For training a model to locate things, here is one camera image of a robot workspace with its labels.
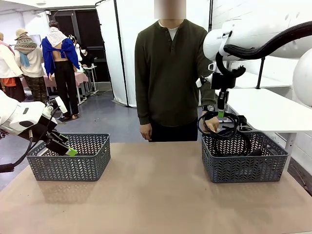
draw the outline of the patterned scarf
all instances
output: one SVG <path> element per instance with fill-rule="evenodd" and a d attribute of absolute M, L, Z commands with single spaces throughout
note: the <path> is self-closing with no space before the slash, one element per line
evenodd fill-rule
<path fill-rule="evenodd" d="M 63 40 L 65 40 L 67 37 L 56 27 L 51 27 L 49 29 L 49 33 L 47 35 L 47 39 L 52 45 L 52 47 L 56 47 L 58 44 L 60 44 Z"/>
<path fill-rule="evenodd" d="M 17 39 L 16 46 L 14 49 L 27 55 L 30 52 L 34 51 L 37 47 L 37 44 L 27 35 L 20 35 Z"/>

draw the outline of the red tablecloth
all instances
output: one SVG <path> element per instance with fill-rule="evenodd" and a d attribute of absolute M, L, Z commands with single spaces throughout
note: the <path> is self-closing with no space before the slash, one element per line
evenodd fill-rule
<path fill-rule="evenodd" d="M 75 72 L 75 78 L 76 78 L 76 87 L 78 87 L 81 83 L 88 81 L 88 77 L 82 72 Z M 44 82 L 45 82 L 46 87 L 56 87 L 57 86 L 57 84 L 55 83 L 54 75 L 52 76 L 52 80 L 49 80 L 49 78 L 47 76 L 44 76 Z M 24 88 L 28 87 L 25 78 L 23 78 L 22 83 L 23 83 Z"/>

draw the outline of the hat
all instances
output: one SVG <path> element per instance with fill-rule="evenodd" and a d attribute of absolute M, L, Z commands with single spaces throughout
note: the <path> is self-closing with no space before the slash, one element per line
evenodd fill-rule
<path fill-rule="evenodd" d="M 15 40 L 17 40 L 20 37 L 20 35 L 22 35 L 23 33 L 28 33 L 28 32 L 25 29 L 23 29 L 23 28 L 19 28 L 18 30 L 16 30 L 16 38 L 15 38 Z"/>

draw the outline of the wristwatch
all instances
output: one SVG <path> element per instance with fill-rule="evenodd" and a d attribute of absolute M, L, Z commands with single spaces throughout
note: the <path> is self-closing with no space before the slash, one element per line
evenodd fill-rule
<path fill-rule="evenodd" d="M 211 104 L 209 104 L 209 105 L 204 105 L 203 106 L 203 111 L 207 111 L 207 112 L 211 112 L 211 111 L 215 111 L 215 106 L 214 105 L 211 105 Z"/>

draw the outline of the man's hand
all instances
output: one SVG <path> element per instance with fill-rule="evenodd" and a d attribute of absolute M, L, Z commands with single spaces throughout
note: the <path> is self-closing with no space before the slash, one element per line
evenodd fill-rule
<path fill-rule="evenodd" d="M 152 140 L 151 137 L 152 137 L 152 126 L 151 124 L 144 124 L 144 125 L 140 125 L 140 132 L 141 132 L 141 135 L 142 137 L 145 139 L 145 140 Z"/>
<path fill-rule="evenodd" d="M 219 128 L 219 120 L 217 117 L 214 117 L 210 120 L 206 120 L 206 125 L 207 127 L 213 131 L 213 132 L 216 132 Z M 203 124 L 203 121 L 201 121 L 201 128 L 203 129 L 204 132 L 206 132 L 207 130 L 205 129 L 204 127 L 204 124 Z"/>

